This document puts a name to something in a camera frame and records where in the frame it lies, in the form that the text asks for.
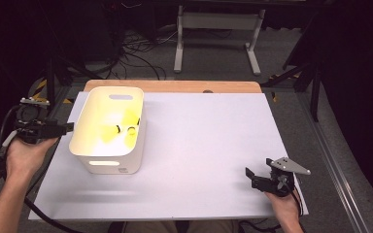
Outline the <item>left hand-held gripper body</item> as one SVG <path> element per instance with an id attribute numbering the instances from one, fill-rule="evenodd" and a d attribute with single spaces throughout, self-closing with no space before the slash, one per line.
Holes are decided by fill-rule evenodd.
<path id="1" fill-rule="evenodd" d="M 14 128 L 17 134 L 26 143 L 37 144 L 44 139 L 57 138 L 59 136 L 44 136 L 44 127 L 50 122 L 57 122 L 49 119 L 49 101 L 41 102 L 29 98 L 21 98 L 16 110 Z"/>

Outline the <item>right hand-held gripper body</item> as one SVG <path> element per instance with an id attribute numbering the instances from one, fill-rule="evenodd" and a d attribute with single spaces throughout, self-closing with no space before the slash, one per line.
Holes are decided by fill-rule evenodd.
<path id="1" fill-rule="evenodd" d="M 288 157 L 274 160 L 270 177 L 258 177 L 252 181 L 252 188 L 269 192 L 279 197 L 286 197 L 294 191 L 294 174 L 310 175 L 311 171 L 299 165 Z"/>

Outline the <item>white storage bin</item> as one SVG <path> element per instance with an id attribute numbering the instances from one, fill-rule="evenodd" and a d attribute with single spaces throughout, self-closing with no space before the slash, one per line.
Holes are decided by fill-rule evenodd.
<path id="1" fill-rule="evenodd" d="M 121 123 L 127 109 L 140 117 L 138 125 Z M 103 125 L 118 125 L 120 133 L 114 140 L 105 143 L 101 139 Z M 124 143 L 130 126 L 137 130 L 137 140 L 133 149 Z M 133 174 L 141 166 L 146 128 L 144 91 L 141 88 L 98 86 L 92 89 L 85 99 L 74 126 L 69 150 L 92 174 Z"/>

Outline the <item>person's right hand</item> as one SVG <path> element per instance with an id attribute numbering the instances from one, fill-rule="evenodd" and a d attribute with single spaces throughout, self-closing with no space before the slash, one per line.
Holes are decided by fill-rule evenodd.
<path id="1" fill-rule="evenodd" d="M 299 195 L 296 191 L 286 197 L 278 197 L 265 192 L 272 204 L 276 219 L 285 233 L 304 233 L 299 223 Z"/>

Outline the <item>person's left hand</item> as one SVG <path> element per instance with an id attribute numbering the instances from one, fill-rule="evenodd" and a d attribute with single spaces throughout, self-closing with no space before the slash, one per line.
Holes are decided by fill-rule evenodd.
<path id="1" fill-rule="evenodd" d="M 38 144 L 27 144 L 19 138 L 13 139 L 7 151 L 7 178 L 30 180 L 56 141 L 57 138 L 52 138 Z"/>

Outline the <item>yellow black floor tape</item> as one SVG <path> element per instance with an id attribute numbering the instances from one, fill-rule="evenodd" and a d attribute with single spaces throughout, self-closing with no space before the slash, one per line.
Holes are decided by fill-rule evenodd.
<path id="1" fill-rule="evenodd" d="M 47 94 L 47 87 L 48 87 L 48 82 L 45 78 L 38 79 L 37 81 L 34 82 L 34 84 L 31 85 L 29 91 L 28 91 L 28 96 L 32 97 L 35 100 L 45 102 L 49 101 L 48 94 Z M 63 104 L 73 104 L 75 102 L 74 97 L 64 97 L 62 99 Z"/>

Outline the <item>black tripod stand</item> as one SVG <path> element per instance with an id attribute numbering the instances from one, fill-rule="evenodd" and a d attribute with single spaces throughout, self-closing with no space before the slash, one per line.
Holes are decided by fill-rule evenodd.
<path id="1" fill-rule="evenodd" d="M 61 105 L 62 99 L 64 98 L 64 89 L 73 82 L 68 67 L 74 68 L 91 80 L 101 80 L 101 77 L 87 70 L 84 66 L 78 65 L 60 55 L 51 55 L 46 65 L 46 80 L 48 82 L 47 94 L 50 101 L 49 111 L 51 116 L 55 114 Z"/>

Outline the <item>white table cover board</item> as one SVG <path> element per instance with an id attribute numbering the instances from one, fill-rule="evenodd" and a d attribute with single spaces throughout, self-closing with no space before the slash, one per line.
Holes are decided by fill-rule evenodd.
<path id="1" fill-rule="evenodd" d="M 287 152 L 264 94 L 148 93 L 140 169 L 94 175 L 64 136 L 36 206 L 58 220 L 176 220 L 272 216 L 245 171 Z"/>

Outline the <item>black floor stand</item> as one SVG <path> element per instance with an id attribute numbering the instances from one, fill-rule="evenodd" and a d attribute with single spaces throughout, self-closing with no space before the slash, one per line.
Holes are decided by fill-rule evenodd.
<path id="1" fill-rule="evenodd" d="M 321 89 L 322 72 L 317 64 L 303 64 L 296 66 L 281 75 L 273 75 L 267 82 L 262 83 L 261 87 L 272 87 L 278 83 L 288 80 L 295 75 L 298 76 L 292 88 L 295 92 L 305 92 L 309 85 L 312 86 L 310 97 L 309 112 L 314 122 L 318 122 L 318 105 Z"/>

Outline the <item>white metal stand frame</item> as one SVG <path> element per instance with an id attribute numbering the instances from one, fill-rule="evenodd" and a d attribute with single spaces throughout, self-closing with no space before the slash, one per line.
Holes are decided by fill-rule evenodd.
<path id="1" fill-rule="evenodd" d="M 185 29 L 222 29 L 222 30 L 251 30 L 251 40 L 245 44 L 246 53 L 255 76 L 261 74 L 255 55 L 255 45 L 265 16 L 260 10 L 254 15 L 221 14 L 221 13 L 191 13 L 183 6 L 178 7 L 177 16 L 177 46 L 174 60 L 174 72 L 181 73 L 183 67 Z"/>

